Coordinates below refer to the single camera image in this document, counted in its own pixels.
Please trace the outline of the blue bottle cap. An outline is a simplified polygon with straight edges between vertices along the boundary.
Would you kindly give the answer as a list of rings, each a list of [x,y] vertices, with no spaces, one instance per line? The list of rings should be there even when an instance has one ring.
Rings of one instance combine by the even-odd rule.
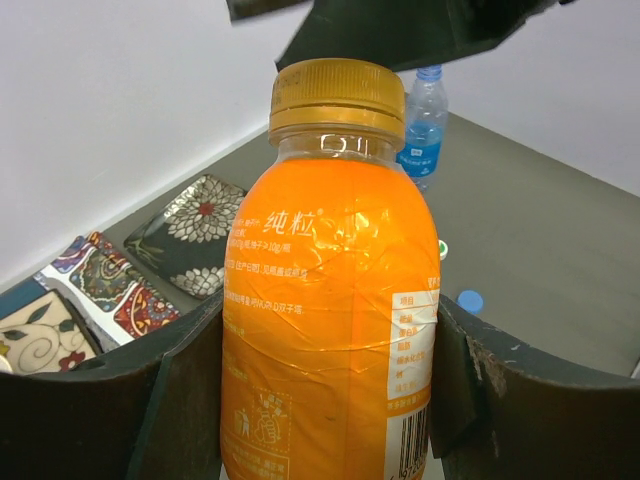
[[[456,303],[465,311],[478,315],[484,309],[484,299],[482,295],[475,290],[464,290],[459,293]]]

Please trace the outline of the orange bottle cap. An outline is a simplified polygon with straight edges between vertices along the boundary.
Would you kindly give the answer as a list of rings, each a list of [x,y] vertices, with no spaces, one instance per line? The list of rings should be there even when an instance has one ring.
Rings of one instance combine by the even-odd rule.
[[[405,137],[405,91],[380,65],[345,58],[297,62],[273,84],[269,132],[298,125],[347,125]]]

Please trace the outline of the orange juice bottle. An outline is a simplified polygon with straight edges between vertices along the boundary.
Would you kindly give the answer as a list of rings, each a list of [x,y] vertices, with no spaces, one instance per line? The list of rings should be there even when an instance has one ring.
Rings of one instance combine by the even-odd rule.
[[[232,479],[418,479],[439,241],[390,134],[269,132],[225,255],[220,441]]]

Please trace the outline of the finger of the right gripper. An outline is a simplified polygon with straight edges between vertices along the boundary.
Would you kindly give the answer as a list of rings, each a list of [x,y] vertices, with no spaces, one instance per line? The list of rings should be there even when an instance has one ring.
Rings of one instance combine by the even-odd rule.
[[[495,49],[527,20],[556,6],[539,0],[315,1],[276,62],[348,58],[394,72]]]
[[[291,8],[307,0],[227,0],[231,21],[242,21]]]

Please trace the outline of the white green bottle cap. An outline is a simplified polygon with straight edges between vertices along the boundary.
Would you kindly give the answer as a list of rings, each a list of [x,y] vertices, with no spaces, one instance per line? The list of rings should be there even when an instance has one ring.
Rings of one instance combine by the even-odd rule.
[[[448,255],[448,245],[446,242],[444,242],[443,240],[439,241],[439,254],[440,254],[440,260],[444,260],[447,255]]]

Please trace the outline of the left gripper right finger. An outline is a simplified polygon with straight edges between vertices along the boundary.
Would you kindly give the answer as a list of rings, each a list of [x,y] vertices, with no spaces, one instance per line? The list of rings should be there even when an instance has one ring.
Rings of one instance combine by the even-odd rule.
[[[534,348],[442,296],[429,437],[448,479],[636,479],[639,382]]]

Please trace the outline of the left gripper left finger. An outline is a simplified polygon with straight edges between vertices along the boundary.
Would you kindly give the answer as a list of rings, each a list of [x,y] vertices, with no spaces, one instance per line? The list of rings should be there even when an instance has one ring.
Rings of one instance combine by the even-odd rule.
[[[222,303],[69,372],[2,374],[2,478],[219,478]]]

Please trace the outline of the blue label water bottle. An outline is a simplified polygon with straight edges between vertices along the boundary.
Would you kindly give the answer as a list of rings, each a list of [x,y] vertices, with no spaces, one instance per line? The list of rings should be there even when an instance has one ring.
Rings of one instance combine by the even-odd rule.
[[[422,193],[438,167],[448,114],[442,66],[418,69],[406,102],[405,146],[396,162]]]

